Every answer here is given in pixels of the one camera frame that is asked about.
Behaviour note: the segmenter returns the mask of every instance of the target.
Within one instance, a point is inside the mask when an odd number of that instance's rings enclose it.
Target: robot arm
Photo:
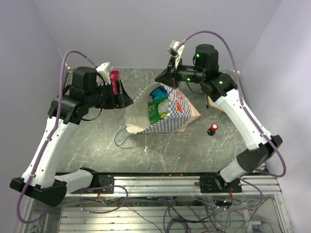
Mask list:
[[[58,128],[51,136],[35,174],[32,176],[25,192],[27,196],[55,207],[61,203],[67,193],[84,187],[98,186],[98,173],[90,168],[83,167],[63,176],[55,176],[55,174],[66,142],[77,130],[89,108],[95,107],[101,110],[124,108],[133,103],[120,80],[116,80],[118,93],[114,94],[112,83],[108,80],[111,69],[111,65],[105,63],[97,70],[90,67],[78,67],[73,71],[72,84],[65,87],[63,92]],[[56,97],[51,103],[47,126],[32,162],[21,177],[12,179],[10,183],[10,187],[16,191],[21,192],[27,183],[39,151],[54,127],[58,100],[59,97]]]
[[[155,81],[174,88],[177,88],[180,82],[199,83],[202,91],[230,117],[246,143],[247,150],[219,171],[220,176],[216,182],[219,186],[223,186],[247,172],[252,172],[274,153],[271,145],[258,131],[243,108],[247,108],[254,121],[261,126],[265,135],[277,148],[281,145],[282,139],[279,135],[272,136],[245,102],[244,106],[241,106],[237,85],[228,74],[219,72],[218,51],[212,45],[197,46],[193,56],[194,66],[185,66],[182,65],[180,53],[174,50],[173,44],[175,47],[178,45],[178,43],[172,43],[169,48],[172,57],[168,66],[155,78]]]

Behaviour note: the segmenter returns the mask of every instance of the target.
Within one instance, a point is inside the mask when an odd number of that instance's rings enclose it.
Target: red package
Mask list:
[[[110,81],[112,83],[112,88],[113,88],[113,94],[117,95],[117,85],[116,85],[116,80],[119,79],[119,72],[114,70],[110,73]]]

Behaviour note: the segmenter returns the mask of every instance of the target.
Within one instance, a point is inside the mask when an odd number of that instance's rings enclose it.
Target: blue and white checkered pattern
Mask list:
[[[181,128],[191,117],[191,110],[187,97],[179,89],[173,89],[163,84],[161,85],[169,93],[167,118],[152,124],[141,133],[172,133]],[[182,113],[177,110],[177,101],[182,108]]]

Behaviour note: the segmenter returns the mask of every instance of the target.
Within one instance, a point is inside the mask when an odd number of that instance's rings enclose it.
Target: checkered bag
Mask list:
[[[148,102],[153,101],[150,93],[164,87],[168,96],[167,117],[150,125]],[[200,116],[187,97],[179,90],[161,83],[147,86],[125,111],[125,124],[129,133],[173,133],[184,131],[187,125]]]

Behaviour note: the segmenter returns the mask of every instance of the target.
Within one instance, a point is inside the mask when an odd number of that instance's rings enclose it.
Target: table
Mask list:
[[[134,100],[162,69],[118,71],[126,92]],[[197,84],[190,86],[195,92],[201,91]],[[204,94],[191,92],[184,83],[179,89],[201,114],[184,132],[136,134],[124,143],[129,149],[121,149],[114,144],[114,135],[124,126],[125,109],[103,110],[98,119],[81,122],[57,172],[74,172],[82,166],[98,172],[215,172],[225,167],[246,149],[242,136],[225,113],[207,110]],[[94,118],[98,113],[99,109],[90,109],[85,118]],[[213,123],[219,128],[214,136],[209,136],[207,130]],[[125,130],[118,138],[126,136]]]

